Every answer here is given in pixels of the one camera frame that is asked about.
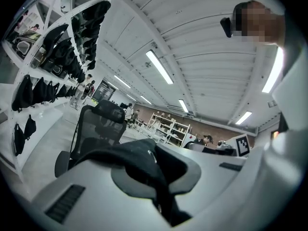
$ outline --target chair armrest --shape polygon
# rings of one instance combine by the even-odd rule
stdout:
[[[69,158],[69,152],[61,151],[58,155],[56,163],[54,165],[54,175],[56,178],[58,178],[60,175],[64,174],[68,170]]]

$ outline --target white ceiling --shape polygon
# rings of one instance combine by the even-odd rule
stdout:
[[[89,0],[75,0],[75,6]],[[123,92],[167,109],[184,99],[195,117],[223,126],[247,110],[241,129],[253,131],[277,116],[261,92],[276,46],[227,38],[221,18],[248,0],[112,0],[97,43],[96,68]],[[152,49],[174,80],[168,85],[145,53]],[[132,88],[114,78],[119,76]]]

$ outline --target fluorescent light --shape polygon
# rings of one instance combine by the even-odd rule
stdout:
[[[252,113],[249,111],[246,111],[246,113],[235,123],[236,125],[242,124]]]
[[[109,81],[107,81],[109,83],[109,85],[113,86],[115,89],[119,90],[118,87],[116,87],[115,85],[111,84]]]
[[[126,85],[128,88],[130,88],[130,86],[129,86],[128,84],[126,84],[123,80],[121,80],[118,76],[115,75],[115,77],[116,77],[119,81],[121,81],[124,85]]]
[[[154,64],[154,66],[157,68],[157,70],[160,72],[160,74],[164,77],[165,81],[171,85],[173,84],[172,79],[170,78],[169,74],[157,58],[157,56],[154,54],[152,50],[148,51],[146,53],[146,56],[151,60],[151,62]]]
[[[187,109],[187,107],[186,107],[186,105],[185,105],[185,103],[184,103],[184,100],[183,100],[183,99],[179,99],[179,102],[180,102],[180,104],[182,105],[183,110],[184,110],[186,113],[188,113],[188,109]]]
[[[146,100],[149,104],[151,104],[145,97],[141,96],[144,100]]]
[[[128,94],[127,94],[128,95]],[[129,95],[128,95],[129,96]],[[129,96],[132,100],[136,101],[136,99],[132,98],[131,96]]]
[[[272,87],[274,86],[283,66],[283,50],[282,48],[278,48],[276,59],[271,69],[268,81],[266,82],[262,92],[269,93]]]

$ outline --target floor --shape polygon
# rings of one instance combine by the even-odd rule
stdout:
[[[37,144],[28,158],[22,172],[25,184],[18,177],[5,170],[11,188],[31,201],[40,190],[54,181],[54,165],[61,151],[70,151],[71,141],[77,125],[80,110],[66,106],[63,117],[58,120]],[[127,128],[120,142],[144,139],[135,129]]]

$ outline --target black mesh chair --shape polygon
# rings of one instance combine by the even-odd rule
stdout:
[[[55,163],[55,176],[59,177],[65,173],[79,158],[91,150],[119,144],[126,129],[124,118],[124,110],[107,100],[100,101],[96,107],[84,106],[75,129],[71,151],[60,152]]]

